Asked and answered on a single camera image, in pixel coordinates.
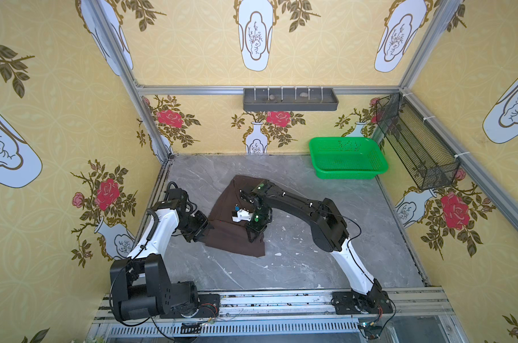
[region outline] white vase print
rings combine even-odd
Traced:
[[[110,227],[105,222],[105,217],[95,228],[95,233],[103,235],[106,244],[106,253],[115,260],[126,258],[133,247],[132,233],[124,225],[118,223]]]
[[[8,121],[0,115],[0,183],[20,188],[42,171],[42,161]]]
[[[354,124],[354,130],[347,134],[345,137],[364,137],[364,135],[361,133],[361,130],[367,125],[367,122],[356,122]]]
[[[494,143],[505,143],[518,135],[518,78],[485,117],[484,132]]]
[[[263,155],[267,153],[268,138],[261,132],[263,123],[252,122],[253,131],[246,137],[246,153]]]
[[[404,228],[410,227],[425,215],[425,206],[428,200],[435,198],[436,193],[432,189],[424,192],[409,192],[394,208]]]
[[[97,44],[97,47],[103,54],[104,59],[106,62],[110,65],[110,68],[116,75],[120,75],[121,71],[118,68],[118,65],[114,63],[114,60],[112,59],[112,56],[114,55],[114,51],[110,51],[104,42],[106,42],[106,37],[99,31],[97,31],[95,22],[93,21],[93,16],[91,14],[91,4],[90,1],[96,1],[96,0],[81,0],[81,7],[80,11],[82,12],[82,16],[85,22],[85,25],[87,26],[88,30],[91,32],[91,36],[93,37],[93,40],[95,40],[95,44]],[[110,27],[114,32],[114,37],[116,38],[116,42],[118,43],[120,49],[123,52],[123,56],[125,59],[125,62],[129,66],[130,69],[133,69],[133,61],[131,59],[131,55],[129,53],[129,49],[127,46],[127,42],[125,41],[125,36],[123,34],[122,26],[118,22],[118,17],[116,16],[116,13],[114,12],[114,9],[112,6],[107,3],[105,0],[98,0],[99,4],[102,6],[106,13],[106,17],[108,22],[110,23]]]
[[[272,41],[274,8],[268,0],[242,0],[238,8],[238,34],[243,64],[251,70],[267,67]]]
[[[396,68],[426,15],[425,0],[405,0],[396,6],[385,22],[375,58],[376,70],[389,72]]]
[[[160,139],[162,140],[163,146],[166,147],[167,152],[169,154],[173,154],[173,149],[171,148],[171,143],[169,142],[167,137],[165,137],[164,135],[160,135]],[[156,143],[154,143],[154,141],[152,141],[152,144],[153,144],[154,155],[156,155],[156,157],[158,157],[159,156],[158,147],[156,146]]]

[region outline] metal grille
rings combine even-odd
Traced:
[[[231,320],[197,329],[183,328],[182,323],[157,323],[161,332],[170,337],[352,333],[359,331],[357,324],[356,318]],[[162,334],[153,324],[134,328],[113,324],[109,334],[109,338],[142,337],[162,337]]]
[[[460,161],[441,137],[400,94],[376,105],[377,122],[419,189],[450,185]]]

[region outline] green plastic basket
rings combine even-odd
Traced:
[[[321,179],[372,179],[388,170],[379,147],[364,137],[316,137],[310,157]]]

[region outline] brown cloth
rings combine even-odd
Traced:
[[[221,193],[219,199],[209,214],[209,223],[214,230],[204,232],[203,242],[212,248],[235,252],[236,254],[261,257],[264,256],[264,235],[261,234],[253,243],[247,238],[246,224],[248,221],[235,223],[232,221],[232,211],[237,205],[241,209],[253,212],[253,206],[240,199],[240,189],[244,186],[253,186],[262,179],[236,175],[228,187]]]

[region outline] white cable clip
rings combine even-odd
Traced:
[[[465,154],[470,154],[470,151],[467,151],[465,153],[455,154],[454,157],[457,158],[457,157],[459,157],[461,155],[465,155]]]

